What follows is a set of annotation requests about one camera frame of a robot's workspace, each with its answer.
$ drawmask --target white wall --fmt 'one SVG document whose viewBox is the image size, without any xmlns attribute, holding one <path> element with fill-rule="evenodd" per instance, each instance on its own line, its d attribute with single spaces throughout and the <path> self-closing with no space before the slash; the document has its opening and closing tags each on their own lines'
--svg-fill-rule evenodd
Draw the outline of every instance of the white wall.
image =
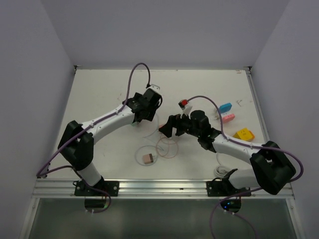
<svg viewBox="0 0 319 239">
<path fill-rule="evenodd" d="M 86 68 L 237 68 L 259 56 L 289 0 L 42 0 Z"/>
<path fill-rule="evenodd" d="M 0 238 L 18 237 L 59 131 L 73 67 L 38 0 L 0 7 Z"/>
<path fill-rule="evenodd" d="M 308 238 L 318 238 L 319 1 L 291 0 L 253 66 L 270 138 L 305 166 L 293 183 Z"/>
</svg>

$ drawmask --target white cable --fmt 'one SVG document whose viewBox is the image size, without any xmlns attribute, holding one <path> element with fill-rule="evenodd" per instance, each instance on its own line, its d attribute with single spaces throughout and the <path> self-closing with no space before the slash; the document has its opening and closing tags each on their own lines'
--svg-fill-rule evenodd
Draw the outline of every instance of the white cable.
<svg viewBox="0 0 319 239">
<path fill-rule="evenodd" d="M 155 130 L 153 131 L 153 133 L 151 133 L 151 134 L 149 134 L 147 136 L 144 136 L 143 138 L 148 138 L 148 137 L 152 136 L 156 131 L 159 130 L 160 118 L 159 118 L 158 114 L 156 114 L 156 113 L 155 113 L 155 118 L 156 118 L 156 128 L 155 128 Z"/>
<path fill-rule="evenodd" d="M 216 177 L 218 178 L 223 178 L 227 173 L 229 173 L 231 171 L 231 168 L 227 167 L 227 166 L 224 166 L 220 160 L 219 160 L 219 153 L 216 153 L 216 159 L 217 159 L 217 162 L 219 163 L 219 166 L 217 166 L 215 168 L 215 175 Z"/>
</svg>

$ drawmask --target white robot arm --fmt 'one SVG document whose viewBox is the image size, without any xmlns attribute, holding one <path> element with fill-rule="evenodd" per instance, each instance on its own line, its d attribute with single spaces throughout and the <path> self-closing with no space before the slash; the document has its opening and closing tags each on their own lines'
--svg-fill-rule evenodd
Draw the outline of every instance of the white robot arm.
<svg viewBox="0 0 319 239">
<path fill-rule="evenodd" d="M 119 105 L 113 111 L 96 119 L 77 123 L 70 122 L 62 136 L 58 148 L 75 136 L 78 132 L 91 126 L 77 140 L 65 147 L 61 154 L 80 174 L 86 183 L 94 188 L 102 189 L 104 179 L 93 164 L 93 147 L 103 137 L 114 130 L 142 120 L 152 121 L 156 110 L 162 103 L 160 88 L 155 85 L 149 86 L 143 95 L 135 93 L 133 98 L 127 100 L 126 105 Z M 112 117 L 98 122 L 105 116 L 113 114 Z"/>
<path fill-rule="evenodd" d="M 167 123 L 159 129 L 161 133 L 171 137 L 172 129 L 176 128 L 176 136 L 184 133 L 193 135 L 204 149 L 231 155 L 252 166 L 246 170 L 233 169 L 223 178 L 215 178 L 210 182 L 209 188 L 211 187 L 219 196 L 230 196 L 248 187 L 261 187 L 266 192 L 276 195 L 289 183 L 296 170 L 283 152 L 270 150 L 279 148 L 276 143 L 248 143 L 223 135 L 221 131 L 210 126 L 205 112 L 193 111 L 188 116 L 188 109 L 185 114 L 186 105 L 181 105 L 184 101 L 179 103 L 183 114 L 169 116 Z"/>
</svg>

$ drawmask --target yellow block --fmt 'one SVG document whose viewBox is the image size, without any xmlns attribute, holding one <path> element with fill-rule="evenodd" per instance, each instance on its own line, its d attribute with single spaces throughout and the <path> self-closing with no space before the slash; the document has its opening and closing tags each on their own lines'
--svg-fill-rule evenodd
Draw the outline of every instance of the yellow block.
<svg viewBox="0 0 319 239">
<path fill-rule="evenodd" d="M 237 131 L 233 137 L 244 141 L 252 141 L 255 138 L 254 134 L 248 130 L 248 128 L 243 128 L 240 131 Z"/>
</svg>

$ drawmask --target blue block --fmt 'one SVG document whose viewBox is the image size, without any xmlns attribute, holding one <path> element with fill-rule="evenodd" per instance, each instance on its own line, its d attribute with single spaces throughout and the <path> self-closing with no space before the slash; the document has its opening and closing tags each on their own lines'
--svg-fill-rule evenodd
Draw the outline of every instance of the blue block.
<svg viewBox="0 0 319 239">
<path fill-rule="evenodd" d="M 230 111 L 231 107 L 232 107 L 231 103 L 227 103 L 227 104 L 221 105 L 219 107 L 219 111 L 221 114 L 226 113 L 226 112 Z"/>
</svg>

